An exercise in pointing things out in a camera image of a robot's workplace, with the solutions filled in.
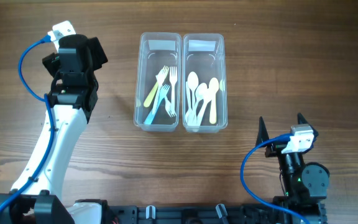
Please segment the white small spoon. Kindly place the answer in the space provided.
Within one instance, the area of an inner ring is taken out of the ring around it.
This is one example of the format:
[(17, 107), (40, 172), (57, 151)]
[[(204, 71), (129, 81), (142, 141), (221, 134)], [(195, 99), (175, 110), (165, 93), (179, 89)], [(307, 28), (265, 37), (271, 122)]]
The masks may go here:
[(190, 72), (188, 75), (188, 87), (191, 90), (191, 99), (192, 99), (192, 108), (194, 108), (195, 106), (195, 101), (196, 101), (196, 96), (195, 96), (195, 91), (199, 85), (199, 80), (198, 80), (198, 76), (195, 72)]

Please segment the thin clear plastic fork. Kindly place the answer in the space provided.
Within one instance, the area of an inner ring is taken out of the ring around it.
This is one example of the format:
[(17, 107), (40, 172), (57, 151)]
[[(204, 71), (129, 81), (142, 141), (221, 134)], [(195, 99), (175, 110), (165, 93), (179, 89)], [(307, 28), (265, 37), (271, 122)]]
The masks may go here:
[(157, 111), (157, 102), (158, 102), (158, 98), (159, 98), (159, 94), (160, 94), (160, 89), (162, 86), (162, 83), (164, 82), (165, 79), (165, 75), (167, 73), (168, 67), (164, 66), (161, 71), (158, 73), (158, 75), (156, 76), (157, 79), (157, 92), (156, 92), (156, 96), (154, 99), (154, 105), (152, 108), (152, 114), (155, 114)]

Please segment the yellow plastic spoon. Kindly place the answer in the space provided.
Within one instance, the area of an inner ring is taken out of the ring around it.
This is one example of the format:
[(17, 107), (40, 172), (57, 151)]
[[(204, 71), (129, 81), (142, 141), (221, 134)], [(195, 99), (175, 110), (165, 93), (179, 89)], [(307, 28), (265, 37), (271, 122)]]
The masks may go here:
[(217, 78), (212, 78), (209, 82), (209, 95), (211, 97), (211, 109), (209, 112), (209, 122), (211, 124), (216, 124), (216, 93), (219, 90), (219, 81)]

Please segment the white slim spoon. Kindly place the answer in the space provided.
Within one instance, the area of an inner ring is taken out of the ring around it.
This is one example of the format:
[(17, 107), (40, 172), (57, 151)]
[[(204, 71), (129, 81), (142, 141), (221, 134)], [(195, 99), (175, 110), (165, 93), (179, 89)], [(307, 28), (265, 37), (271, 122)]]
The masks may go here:
[(188, 115), (188, 119), (187, 119), (187, 124), (188, 125), (192, 125), (192, 126), (196, 126), (197, 124), (197, 108), (198, 108), (198, 104), (201, 100), (203, 100), (203, 95), (205, 93), (205, 91), (208, 89), (207, 84), (205, 83), (201, 83), (197, 89), (195, 90), (195, 103), (192, 106), (191, 109), (191, 113)]

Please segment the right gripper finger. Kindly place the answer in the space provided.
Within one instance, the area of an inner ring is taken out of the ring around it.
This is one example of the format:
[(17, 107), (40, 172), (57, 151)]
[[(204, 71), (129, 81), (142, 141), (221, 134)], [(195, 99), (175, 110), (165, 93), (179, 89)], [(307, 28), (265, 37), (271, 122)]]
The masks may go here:
[(301, 113), (297, 114), (297, 121), (298, 121), (298, 124), (307, 124), (307, 125), (309, 125), (313, 130), (314, 137), (318, 137), (317, 130), (315, 130), (315, 128), (309, 122), (307, 122), (307, 120), (305, 119), (305, 117)]
[(256, 143), (255, 145), (259, 145), (267, 140), (269, 140), (269, 134), (267, 132), (267, 128), (264, 122), (263, 117), (259, 117), (259, 129), (258, 129), (258, 134), (257, 134), (257, 139), (256, 139)]

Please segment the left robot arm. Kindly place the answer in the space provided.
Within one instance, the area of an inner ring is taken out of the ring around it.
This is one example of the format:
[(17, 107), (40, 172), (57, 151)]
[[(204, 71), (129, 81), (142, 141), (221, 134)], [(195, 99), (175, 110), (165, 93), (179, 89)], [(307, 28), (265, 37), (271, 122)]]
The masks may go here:
[(0, 194), (0, 223), (111, 223), (106, 200), (77, 200), (65, 207), (62, 187), (72, 152), (98, 100), (95, 71), (108, 62), (97, 37), (62, 37), (57, 53), (42, 60), (53, 77), (45, 122), (33, 153), (9, 193)]

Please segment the white thick-handled spoon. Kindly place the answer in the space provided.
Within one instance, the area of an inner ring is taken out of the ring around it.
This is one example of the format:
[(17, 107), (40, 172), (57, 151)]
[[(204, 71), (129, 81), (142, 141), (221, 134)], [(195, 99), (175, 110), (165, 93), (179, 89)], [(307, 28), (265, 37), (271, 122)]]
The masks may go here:
[(197, 117), (196, 117), (196, 125), (197, 126), (201, 126), (201, 122), (203, 120), (205, 109), (206, 109), (208, 103), (212, 100), (211, 95), (212, 95), (212, 90), (210, 88), (208, 88), (203, 93), (203, 104), (201, 106), (199, 113), (197, 114)]

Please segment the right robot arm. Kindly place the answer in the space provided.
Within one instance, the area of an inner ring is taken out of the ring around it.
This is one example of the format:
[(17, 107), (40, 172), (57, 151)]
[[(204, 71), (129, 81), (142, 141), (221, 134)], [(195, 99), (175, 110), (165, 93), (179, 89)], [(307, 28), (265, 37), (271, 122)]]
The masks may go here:
[(297, 114), (298, 124), (290, 134), (294, 140), (278, 140), (268, 144), (265, 157), (276, 157), (280, 169), (280, 181), (285, 195), (273, 198), (273, 204), (304, 216), (310, 223), (327, 223), (325, 205), (330, 173), (317, 163), (306, 163), (303, 155), (311, 151), (319, 133), (305, 117)]

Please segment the white slim plastic fork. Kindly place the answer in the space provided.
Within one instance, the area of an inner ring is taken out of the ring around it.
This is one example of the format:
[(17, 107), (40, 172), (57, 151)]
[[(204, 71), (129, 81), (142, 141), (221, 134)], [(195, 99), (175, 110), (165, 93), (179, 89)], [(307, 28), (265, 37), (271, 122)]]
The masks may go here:
[(169, 115), (169, 117), (175, 117), (176, 116), (176, 112), (171, 110), (171, 102), (168, 100), (167, 97), (164, 98), (165, 100), (165, 110), (167, 112), (167, 114)]

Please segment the beige wooden fork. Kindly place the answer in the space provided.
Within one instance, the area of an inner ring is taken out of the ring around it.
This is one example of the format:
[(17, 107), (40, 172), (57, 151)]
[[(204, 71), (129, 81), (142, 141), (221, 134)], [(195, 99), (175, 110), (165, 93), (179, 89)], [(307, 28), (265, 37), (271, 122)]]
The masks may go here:
[(148, 108), (151, 103), (152, 103), (152, 100), (157, 92), (157, 88), (158, 88), (158, 85), (159, 85), (159, 82), (158, 82), (158, 79), (161, 77), (162, 80), (165, 80), (166, 79), (166, 76), (168, 75), (168, 72), (169, 72), (169, 67), (168, 66), (164, 66), (158, 73), (158, 75), (156, 76), (156, 83), (155, 85), (153, 86), (153, 88), (151, 89), (151, 91), (149, 92), (149, 94), (147, 95), (146, 99), (144, 100), (144, 104), (143, 106), (145, 108)]

